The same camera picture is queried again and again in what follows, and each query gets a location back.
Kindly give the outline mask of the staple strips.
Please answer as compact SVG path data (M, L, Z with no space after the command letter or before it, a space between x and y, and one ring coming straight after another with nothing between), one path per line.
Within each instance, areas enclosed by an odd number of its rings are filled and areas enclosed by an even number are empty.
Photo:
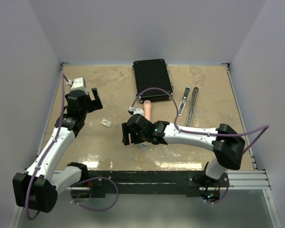
M140 143L137 145L137 148L146 151L148 149L148 146L143 143Z

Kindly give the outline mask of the small white card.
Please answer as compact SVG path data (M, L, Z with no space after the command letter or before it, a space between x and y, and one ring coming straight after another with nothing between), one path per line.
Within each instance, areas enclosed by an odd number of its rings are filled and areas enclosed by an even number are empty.
M108 120L106 120L106 119L103 119L103 120L101 121L101 124L109 128L109 127L111 127L112 122L110 122L110 121L108 121Z

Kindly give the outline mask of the light blue stapler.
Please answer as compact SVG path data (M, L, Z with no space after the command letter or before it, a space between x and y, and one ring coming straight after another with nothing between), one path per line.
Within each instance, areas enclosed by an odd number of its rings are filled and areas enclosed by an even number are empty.
M187 86L184 90L180 105L178 107L178 115L179 116L181 116L183 114L183 111L184 111L184 108L185 108L189 94L190 94L190 87Z

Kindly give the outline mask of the grey stapler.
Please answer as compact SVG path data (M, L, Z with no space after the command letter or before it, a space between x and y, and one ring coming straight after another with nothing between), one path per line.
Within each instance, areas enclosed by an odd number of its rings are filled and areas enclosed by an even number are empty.
M193 92L192 92L192 96L191 96L191 102L190 102L190 108L187 114L187 118L186 118L186 122L185 122L185 126L186 127L190 127L191 122L192 122L192 118L193 118L193 112L194 112L194 107L196 104L196 99L197 99L197 95L198 95L198 91L199 88L198 87L194 87Z

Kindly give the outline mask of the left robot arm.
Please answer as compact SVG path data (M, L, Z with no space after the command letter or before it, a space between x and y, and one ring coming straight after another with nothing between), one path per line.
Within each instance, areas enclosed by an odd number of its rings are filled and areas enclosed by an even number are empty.
M71 162L58 175L54 172L67 148L85 125L88 113L103 108L98 90L90 93L80 89L65 95L67 105L62 108L55 128L45 148L23 173L16 173L12 180L17 206L49 213L58 196L69 186L85 186L89 181L87 166Z

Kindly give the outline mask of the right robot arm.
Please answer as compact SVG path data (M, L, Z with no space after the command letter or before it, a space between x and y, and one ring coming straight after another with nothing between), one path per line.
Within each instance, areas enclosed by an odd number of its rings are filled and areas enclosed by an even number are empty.
M194 176L194 182L214 186L227 170L239 170L244 153L245 140L227 124L218 128L192 128L167 121L152 123L146 109L128 110L131 115L122 123L123 144L143 142L158 144L183 144L214 152L215 158L206 163L202 174Z

